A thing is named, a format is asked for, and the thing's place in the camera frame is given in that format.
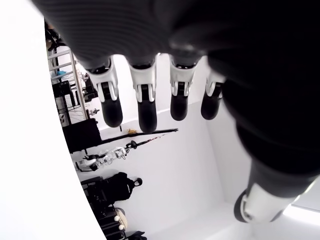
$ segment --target robotic hand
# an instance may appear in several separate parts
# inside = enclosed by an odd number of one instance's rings
[[[275,220],[320,174],[316,3],[32,1],[87,69],[111,127],[123,119],[112,55],[128,60],[146,133],[157,127],[155,56],[170,55],[171,115],[178,121],[187,114],[197,62],[208,56],[226,81],[209,76],[201,114],[213,119],[223,93],[252,158],[248,187],[235,204],[239,221]]]

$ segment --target light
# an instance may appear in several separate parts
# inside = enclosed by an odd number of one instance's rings
[[[283,215],[292,219],[320,226],[320,212],[312,209],[304,209],[298,206],[289,205]]]

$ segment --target black bag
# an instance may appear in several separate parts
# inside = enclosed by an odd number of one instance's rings
[[[129,199],[133,189],[143,183],[141,178],[132,181],[124,172],[119,172],[103,182],[103,191],[108,205],[114,204],[116,201]]]
[[[136,231],[133,235],[129,236],[127,240],[147,240],[143,234],[145,234],[144,231]]]

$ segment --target black fingertip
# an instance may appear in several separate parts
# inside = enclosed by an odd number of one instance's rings
[[[138,102],[139,125],[146,134],[153,133],[157,128],[156,100]]]
[[[104,102],[101,102],[101,107],[105,123],[111,128],[119,127],[124,118],[119,96],[115,101],[107,99]]]
[[[188,113],[188,97],[183,95],[171,95],[170,113],[174,120],[182,121]]]
[[[202,104],[201,104],[201,115],[206,120],[214,119],[219,111],[221,98],[218,96],[208,96],[206,92],[204,92]]]

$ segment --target black backpack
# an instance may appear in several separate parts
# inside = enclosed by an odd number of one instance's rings
[[[123,201],[130,198],[135,187],[141,186],[143,183],[141,178],[135,181],[128,178],[124,172],[119,172],[116,175],[105,179],[102,187],[107,199],[107,204],[114,204],[116,201]]]

